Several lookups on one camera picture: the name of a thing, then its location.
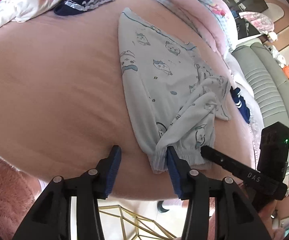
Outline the light blue cartoon print pants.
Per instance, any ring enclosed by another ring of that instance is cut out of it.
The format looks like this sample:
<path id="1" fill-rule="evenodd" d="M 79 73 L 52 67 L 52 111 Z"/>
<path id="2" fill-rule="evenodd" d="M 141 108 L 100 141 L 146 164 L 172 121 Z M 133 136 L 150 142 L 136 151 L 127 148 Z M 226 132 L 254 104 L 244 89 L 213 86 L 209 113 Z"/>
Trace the light blue cartoon print pants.
<path id="1" fill-rule="evenodd" d="M 134 135 L 155 173 L 166 171 L 166 151 L 206 170 L 203 146 L 213 146 L 214 122 L 228 121 L 231 84 L 215 74 L 191 43 L 183 43 L 129 8 L 119 18 L 123 89 Z"/>

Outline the navy blue striped socks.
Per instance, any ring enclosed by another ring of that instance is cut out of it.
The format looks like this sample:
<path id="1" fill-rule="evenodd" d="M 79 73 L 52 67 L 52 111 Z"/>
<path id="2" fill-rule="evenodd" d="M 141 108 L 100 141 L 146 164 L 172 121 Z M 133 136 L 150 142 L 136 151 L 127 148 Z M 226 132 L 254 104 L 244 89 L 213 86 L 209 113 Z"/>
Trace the navy blue striped socks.
<path id="1" fill-rule="evenodd" d="M 243 119 L 245 120 L 245 122 L 247 124 L 250 123 L 250 110 L 246 105 L 246 102 L 243 98 L 243 96 L 241 95 L 241 90 L 240 88 L 230 88 L 230 93 L 231 93 L 231 97 L 237 107 L 237 109 L 239 110 L 239 112 L 241 113 Z"/>

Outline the green padded headboard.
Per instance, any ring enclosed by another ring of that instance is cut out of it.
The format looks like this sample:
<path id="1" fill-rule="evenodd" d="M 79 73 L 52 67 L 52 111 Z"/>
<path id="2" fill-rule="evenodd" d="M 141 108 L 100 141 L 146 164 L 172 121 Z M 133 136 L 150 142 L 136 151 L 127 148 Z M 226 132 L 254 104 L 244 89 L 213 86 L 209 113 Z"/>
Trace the green padded headboard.
<path id="1" fill-rule="evenodd" d="M 232 55 L 254 92 L 264 126 L 279 121 L 289 127 L 289 80 L 269 50 L 262 43 L 254 42 L 237 47 Z"/>

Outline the orange plush toy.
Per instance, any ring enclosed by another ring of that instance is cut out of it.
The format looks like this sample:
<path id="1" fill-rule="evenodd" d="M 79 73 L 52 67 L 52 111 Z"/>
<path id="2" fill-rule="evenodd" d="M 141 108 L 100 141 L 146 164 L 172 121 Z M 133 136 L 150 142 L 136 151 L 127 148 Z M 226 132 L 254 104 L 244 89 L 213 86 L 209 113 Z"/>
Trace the orange plush toy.
<path id="1" fill-rule="evenodd" d="M 284 66 L 282 70 L 286 77 L 289 79 L 289 66 Z"/>

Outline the pink hanging child jacket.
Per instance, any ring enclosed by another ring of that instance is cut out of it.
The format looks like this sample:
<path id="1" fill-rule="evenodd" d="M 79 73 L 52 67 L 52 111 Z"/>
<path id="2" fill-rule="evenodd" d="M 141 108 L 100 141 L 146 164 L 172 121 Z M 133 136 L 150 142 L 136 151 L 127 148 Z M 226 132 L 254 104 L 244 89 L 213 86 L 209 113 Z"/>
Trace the pink hanging child jacket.
<path id="1" fill-rule="evenodd" d="M 261 34 L 268 35 L 275 29 L 272 19 L 260 12 L 242 11 L 239 16 L 251 23 Z"/>

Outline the dark glass wardrobe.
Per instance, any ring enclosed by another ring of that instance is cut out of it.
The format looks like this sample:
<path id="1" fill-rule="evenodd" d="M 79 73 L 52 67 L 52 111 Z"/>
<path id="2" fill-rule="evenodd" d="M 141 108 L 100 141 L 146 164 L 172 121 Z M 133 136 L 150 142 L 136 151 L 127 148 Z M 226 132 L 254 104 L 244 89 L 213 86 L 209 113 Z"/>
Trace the dark glass wardrobe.
<path id="1" fill-rule="evenodd" d="M 240 17 L 239 13 L 244 11 L 264 12 L 268 6 L 264 0 L 223 0 L 229 7 L 236 21 L 238 39 L 258 35 L 260 32 L 247 20 Z"/>

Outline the pink folded quilt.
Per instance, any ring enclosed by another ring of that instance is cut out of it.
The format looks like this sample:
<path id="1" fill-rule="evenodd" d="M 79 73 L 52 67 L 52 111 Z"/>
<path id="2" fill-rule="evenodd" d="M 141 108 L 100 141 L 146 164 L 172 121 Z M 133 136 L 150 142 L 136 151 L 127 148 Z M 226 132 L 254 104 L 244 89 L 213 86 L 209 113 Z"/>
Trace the pink folded quilt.
<path id="1" fill-rule="evenodd" d="M 223 59 L 236 49 L 236 22 L 222 0 L 156 0 L 181 18 Z"/>

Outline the navy white striped garment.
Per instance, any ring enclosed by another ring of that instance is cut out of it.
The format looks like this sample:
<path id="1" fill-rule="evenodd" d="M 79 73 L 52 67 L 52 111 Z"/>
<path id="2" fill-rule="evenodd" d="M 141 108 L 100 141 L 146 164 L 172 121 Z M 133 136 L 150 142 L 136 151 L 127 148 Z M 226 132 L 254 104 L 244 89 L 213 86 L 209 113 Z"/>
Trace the navy white striped garment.
<path id="1" fill-rule="evenodd" d="M 62 0 L 53 12 L 58 16 L 79 15 L 113 1 L 115 0 Z"/>

